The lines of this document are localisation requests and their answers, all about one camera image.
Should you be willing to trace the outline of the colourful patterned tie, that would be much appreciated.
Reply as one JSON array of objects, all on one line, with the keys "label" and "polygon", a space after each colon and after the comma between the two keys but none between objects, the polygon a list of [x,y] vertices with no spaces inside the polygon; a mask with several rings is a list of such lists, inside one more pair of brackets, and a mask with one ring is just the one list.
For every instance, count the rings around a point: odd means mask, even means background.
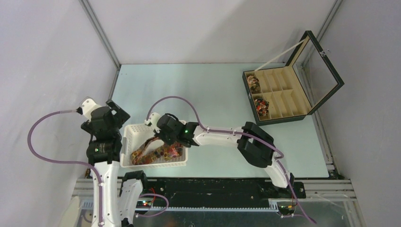
[{"label": "colourful patterned tie", "polygon": [[[149,148],[155,142],[162,142],[162,144],[156,148]],[[179,143],[167,145],[158,137],[151,137],[132,152],[130,160],[133,165],[147,165],[158,159],[170,161],[173,158],[181,157],[183,152],[184,146]]]}]

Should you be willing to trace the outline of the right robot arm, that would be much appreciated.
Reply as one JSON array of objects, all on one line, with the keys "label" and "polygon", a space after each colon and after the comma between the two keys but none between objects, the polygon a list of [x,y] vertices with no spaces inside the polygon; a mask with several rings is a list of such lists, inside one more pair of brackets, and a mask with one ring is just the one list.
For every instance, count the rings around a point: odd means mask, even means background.
[{"label": "right robot arm", "polygon": [[294,191],[294,177],[281,162],[284,154],[275,147],[273,137],[255,123],[246,122],[239,128],[216,129],[199,122],[184,123],[172,114],[153,112],[146,125],[152,127],[155,136],[168,145],[234,147],[250,165],[264,169],[279,197],[286,198]]}]

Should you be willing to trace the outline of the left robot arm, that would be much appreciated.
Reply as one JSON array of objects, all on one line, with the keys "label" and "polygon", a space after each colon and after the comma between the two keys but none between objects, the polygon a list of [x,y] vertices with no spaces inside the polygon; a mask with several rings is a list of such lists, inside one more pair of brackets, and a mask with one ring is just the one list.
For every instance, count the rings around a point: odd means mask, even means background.
[{"label": "left robot arm", "polygon": [[127,173],[117,190],[120,152],[123,148],[121,127],[130,115],[113,100],[105,106],[87,97],[80,104],[87,121],[81,128],[90,135],[86,155],[93,167],[94,213],[93,227],[131,227],[139,197],[149,192],[143,171]]}]

